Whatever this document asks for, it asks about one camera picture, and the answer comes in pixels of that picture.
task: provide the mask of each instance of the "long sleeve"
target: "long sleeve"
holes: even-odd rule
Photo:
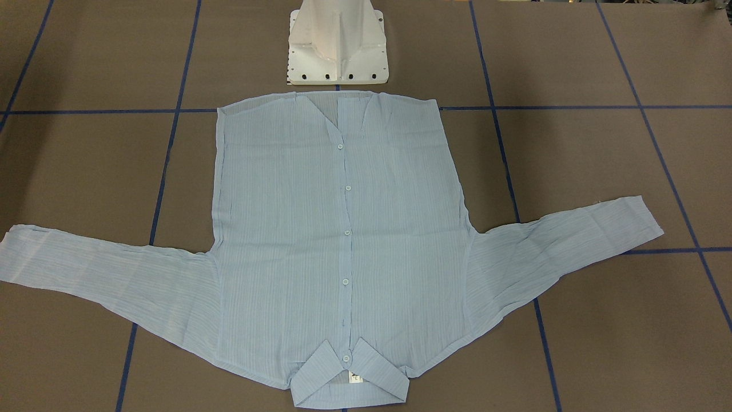
[[[466,308],[474,336],[483,335],[563,275],[662,234],[640,196],[476,233],[466,274]]]
[[[16,225],[0,243],[0,262],[0,280],[97,302],[201,357],[215,356],[220,291],[210,256]]]

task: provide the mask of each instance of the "tag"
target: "tag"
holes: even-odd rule
[[[348,371],[348,383],[362,383],[364,380],[355,373]]]

